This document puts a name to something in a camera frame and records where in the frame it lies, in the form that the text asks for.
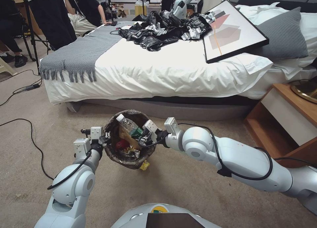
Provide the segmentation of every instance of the wastebasket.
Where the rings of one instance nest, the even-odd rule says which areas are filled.
[[[147,120],[149,120],[149,118],[142,112],[136,110],[125,110],[113,115],[104,127],[104,132],[110,132],[111,135],[111,144],[105,147],[107,156],[109,156],[112,161],[117,162],[124,167],[127,167],[129,169],[139,169],[143,162],[148,159],[150,155],[153,154],[156,146],[142,148],[140,150],[140,157],[138,159],[123,156],[118,151],[116,151],[115,145],[121,140],[121,138],[119,137],[120,124],[116,120],[119,114],[123,114],[123,116],[125,116],[126,118],[131,119],[140,128],[142,128],[142,126],[147,122]]]

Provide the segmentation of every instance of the bottle cap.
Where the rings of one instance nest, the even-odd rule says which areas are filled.
[[[120,114],[119,116],[117,116],[117,121],[122,121],[122,119],[124,119],[124,116],[122,114]]]

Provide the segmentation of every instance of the yellow wrapper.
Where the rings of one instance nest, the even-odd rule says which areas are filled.
[[[150,163],[147,160],[145,160],[143,164],[141,165],[140,169],[146,170],[149,166],[150,166]]]

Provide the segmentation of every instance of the framed picture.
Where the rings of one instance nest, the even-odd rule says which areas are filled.
[[[229,1],[213,7],[216,20],[212,31],[204,36],[206,62],[213,63],[228,57],[265,46],[269,39]]]

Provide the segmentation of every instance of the lamp base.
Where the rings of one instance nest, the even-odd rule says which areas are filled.
[[[291,90],[303,99],[317,104],[317,83],[307,81],[301,85],[291,86]]]

